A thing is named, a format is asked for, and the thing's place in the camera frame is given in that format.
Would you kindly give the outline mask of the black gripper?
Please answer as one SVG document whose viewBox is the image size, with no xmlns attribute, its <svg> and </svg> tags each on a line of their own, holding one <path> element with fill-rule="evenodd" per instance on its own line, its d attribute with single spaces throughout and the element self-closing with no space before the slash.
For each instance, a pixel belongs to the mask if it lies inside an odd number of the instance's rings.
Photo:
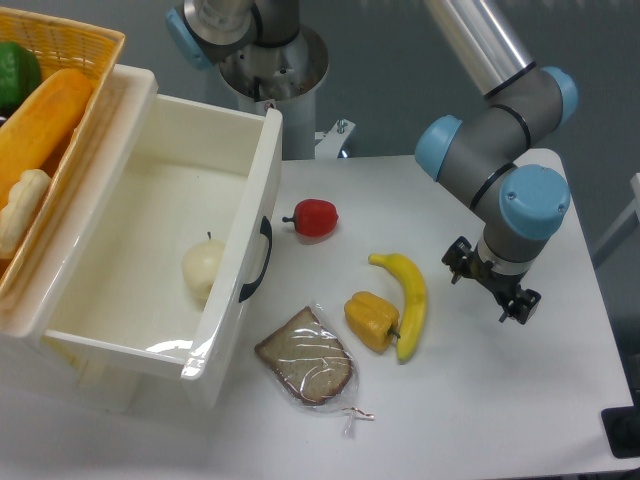
<svg viewBox="0 0 640 480">
<path fill-rule="evenodd" d="M 534 315 L 541 295 L 520 285 L 524 273 L 513 275 L 514 268 L 504 262 L 486 243 L 478 243 L 474 249 L 464 237 L 458 237 L 446 250 L 441 262 L 451 273 L 451 284 L 461 278 L 473 279 L 489 290 L 502 308 L 499 322 L 507 319 L 525 325 Z"/>
</svg>

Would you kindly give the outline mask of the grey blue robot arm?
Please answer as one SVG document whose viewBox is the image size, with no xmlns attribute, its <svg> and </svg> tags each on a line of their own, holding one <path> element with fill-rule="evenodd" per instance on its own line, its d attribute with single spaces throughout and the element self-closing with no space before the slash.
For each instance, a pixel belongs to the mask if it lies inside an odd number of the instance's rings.
<svg viewBox="0 0 640 480">
<path fill-rule="evenodd" d="M 507 318 L 525 323 L 540 295 L 521 286 L 570 204 L 557 172 L 516 160 L 575 111 L 569 75 L 541 68 L 491 1 L 427 5 L 487 110 L 463 122 L 435 120 L 416 147 L 418 165 L 484 223 L 476 244 L 456 240 L 444 263 L 485 287 Z M 165 17 L 182 55 L 217 66 L 240 109 L 284 118 L 288 160 L 317 156 L 315 91 L 328 70 L 324 41 L 301 23 L 295 1 L 183 1 Z"/>
</svg>

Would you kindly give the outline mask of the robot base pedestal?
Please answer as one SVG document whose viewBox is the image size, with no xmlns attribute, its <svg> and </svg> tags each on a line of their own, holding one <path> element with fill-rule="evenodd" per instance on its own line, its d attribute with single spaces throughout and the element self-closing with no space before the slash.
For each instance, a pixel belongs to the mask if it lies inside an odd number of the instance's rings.
<svg viewBox="0 0 640 480">
<path fill-rule="evenodd" d="M 306 26 L 284 46 L 251 44 L 219 64 L 221 77 L 236 95 L 239 110 L 259 115 L 270 108 L 280 111 L 285 160 L 348 156 L 353 122 L 340 118 L 324 131 L 316 129 L 316 93 L 328 69 L 324 41 Z"/>
</svg>

